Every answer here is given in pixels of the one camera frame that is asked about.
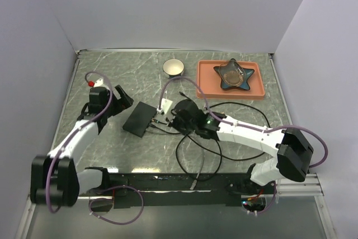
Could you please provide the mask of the black network switch box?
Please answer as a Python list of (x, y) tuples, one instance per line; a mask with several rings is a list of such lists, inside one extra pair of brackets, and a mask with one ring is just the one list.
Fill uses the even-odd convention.
[(157, 109), (155, 107), (140, 101), (124, 123), (123, 129), (142, 138), (156, 113)]

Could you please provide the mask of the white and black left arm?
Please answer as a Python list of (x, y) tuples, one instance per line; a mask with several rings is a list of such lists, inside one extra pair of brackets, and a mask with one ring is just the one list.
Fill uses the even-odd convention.
[(116, 98), (106, 86), (92, 87), (89, 101), (82, 107), (74, 128), (47, 155), (37, 155), (31, 164), (30, 200), (52, 208), (72, 207), (78, 196), (90, 191), (105, 195), (110, 191), (109, 172), (103, 167), (88, 167), (76, 171), (84, 150), (101, 133), (110, 117), (133, 104), (133, 99), (120, 85), (115, 86)]

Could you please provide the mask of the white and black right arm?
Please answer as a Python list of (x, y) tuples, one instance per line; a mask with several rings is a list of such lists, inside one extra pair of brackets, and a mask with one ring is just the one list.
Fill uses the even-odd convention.
[(247, 172), (244, 186), (250, 193), (278, 179), (305, 181), (313, 148), (299, 129), (244, 123), (225, 114), (204, 112), (189, 99), (170, 105), (164, 114), (169, 125), (183, 135), (195, 133), (204, 139), (237, 143), (269, 154), (269, 160), (254, 164)]

